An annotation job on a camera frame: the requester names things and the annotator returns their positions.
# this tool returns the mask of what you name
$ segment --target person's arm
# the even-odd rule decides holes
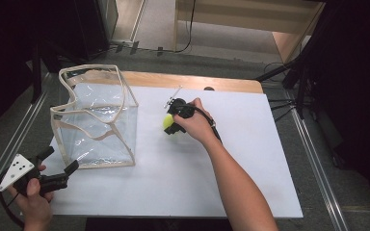
[[[12,196],[17,195],[14,187],[8,187]],[[47,193],[44,197],[40,196],[40,182],[38,179],[31,179],[27,186],[27,197],[19,194],[14,200],[25,217],[24,231],[47,231],[49,230],[50,220],[52,219],[52,209],[49,201],[53,198],[53,193]]]
[[[191,104],[210,116],[203,109],[199,98]],[[190,118],[184,119],[176,115],[173,119],[205,147],[233,230],[278,230],[260,189],[216,138],[206,118],[195,111]]]

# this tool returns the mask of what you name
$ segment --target clear plastic bag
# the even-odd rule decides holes
[[[138,102],[115,65],[62,69],[69,102],[50,109],[51,126],[66,165],[134,166]]]

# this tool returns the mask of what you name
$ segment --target tennis ball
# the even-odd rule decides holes
[[[164,130],[167,129],[167,128],[169,128],[173,124],[173,117],[172,117],[172,115],[171,114],[168,114],[167,116],[165,116],[164,122],[162,124],[163,124]]]

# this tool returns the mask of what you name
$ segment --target white board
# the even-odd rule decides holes
[[[163,106],[174,89],[132,87],[140,107],[134,167],[79,169],[51,202],[55,215],[225,218],[203,146],[188,134],[167,135]],[[265,94],[181,90],[200,97],[224,146],[256,182],[275,218],[302,218],[296,190]],[[63,172],[56,142],[44,174]]]

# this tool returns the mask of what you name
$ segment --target person's hand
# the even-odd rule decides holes
[[[40,166],[39,170],[44,170],[45,166]],[[17,190],[10,186],[8,191],[12,196],[18,194]],[[19,194],[15,202],[19,206],[25,217],[24,230],[47,230],[52,219],[52,209],[49,202],[53,199],[53,192],[40,196],[40,182],[38,179],[31,179],[27,186],[27,197]]]
[[[200,98],[194,99],[190,104],[200,108],[207,116],[212,118],[211,115],[203,109]],[[173,117],[173,121],[181,125],[191,137],[197,141],[200,141],[202,144],[211,139],[217,139],[212,131],[211,126],[209,125],[209,122],[198,111],[195,111],[194,115],[189,118],[182,118],[179,115],[175,115]]]

